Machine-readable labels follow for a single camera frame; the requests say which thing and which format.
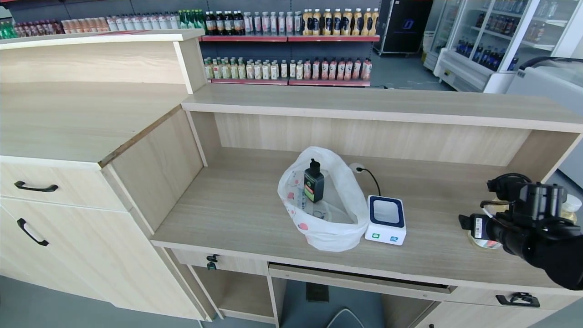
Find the black cable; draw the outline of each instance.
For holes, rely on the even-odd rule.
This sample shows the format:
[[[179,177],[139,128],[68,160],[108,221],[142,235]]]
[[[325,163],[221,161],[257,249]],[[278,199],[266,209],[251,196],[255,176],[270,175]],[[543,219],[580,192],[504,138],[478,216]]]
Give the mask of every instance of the black cable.
[[[368,172],[368,174],[370,174],[371,177],[373,177],[374,183],[377,185],[378,195],[380,196],[381,195],[381,188],[378,186],[377,178],[374,177],[373,173],[365,168],[356,168],[356,170],[358,172],[366,171],[366,172]]]

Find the refrigerator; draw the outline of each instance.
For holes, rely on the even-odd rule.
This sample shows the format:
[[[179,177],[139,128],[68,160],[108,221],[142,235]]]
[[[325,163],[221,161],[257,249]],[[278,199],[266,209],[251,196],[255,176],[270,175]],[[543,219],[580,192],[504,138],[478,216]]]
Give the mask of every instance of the refrigerator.
[[[524,63],[510,83],[507,94],[546,96],[583,116],[583,60],[539,57]],[[559,166],[583,188],[583,142]]]
[[[505,93],[530,59],[572,56],[583,36],[582,2],[461,0],[447,42],[434,41],[433,74],[457,91]]]

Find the floor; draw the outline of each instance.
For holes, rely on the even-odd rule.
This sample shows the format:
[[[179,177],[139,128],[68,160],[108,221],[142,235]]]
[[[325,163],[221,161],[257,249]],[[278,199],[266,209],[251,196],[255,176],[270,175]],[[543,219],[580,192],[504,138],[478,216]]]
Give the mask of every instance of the floor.
[[[453,91],[421,64],[420,57],[373,55],[371,87]],[[581,190],[557,172],[551,183],[565,186],[583,199]],[[283,328],[323,328],[342,307],[348,307],[363,321],[365,328],[381,328],[382,314],[378,294],[343,288],[330,289],[329,303],[308,303],[301,282],[291,282],[286,294]],[[580,327],[583,299],[549,316],[531,328]],[[198,328],[193,320],[118,309],[111,304],[65,294],[0,276],[0,328]],[[271,328],[273,325],[227,318],[204,322],[205,328]],[[343,313],[331,328],[358,327]]]

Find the cabinet door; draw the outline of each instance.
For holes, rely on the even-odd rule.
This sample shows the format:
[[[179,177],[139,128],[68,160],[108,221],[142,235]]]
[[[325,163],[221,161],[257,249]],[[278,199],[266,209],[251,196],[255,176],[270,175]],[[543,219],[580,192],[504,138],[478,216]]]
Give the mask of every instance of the cabinet door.
[[[113,305],[202,319],[130,213],[12,198],[2,206],[29,222],[56,258]]]
[[[36,238],[42,238],[28,222],[23,226]],[[61,292],[103,299],[51,254],[50,245],[36,243],[20,228],[17,218],[0,207],[0,274]]]
[[[515,306],[442,302],[415,328],[527,328],[556,312]]]

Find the checkout counter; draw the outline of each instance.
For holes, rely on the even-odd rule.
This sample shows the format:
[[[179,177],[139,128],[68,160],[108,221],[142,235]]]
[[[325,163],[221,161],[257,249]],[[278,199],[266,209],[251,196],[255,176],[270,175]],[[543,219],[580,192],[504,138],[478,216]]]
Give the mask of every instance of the checkout counter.
[[[472,245],[458,222],[493,197],[488,179],[546,181],[582,117],[543,97],[208,84],[202,34],[0,42],[0,274],[121,308],[277,327],[289,280],[382,294],[394,328],[528,327],[583,297]],[[306,242],[276,190],[310,145],[362,163],[403,200],[402,246]],[[496,297],[517,292],[540,306]]]

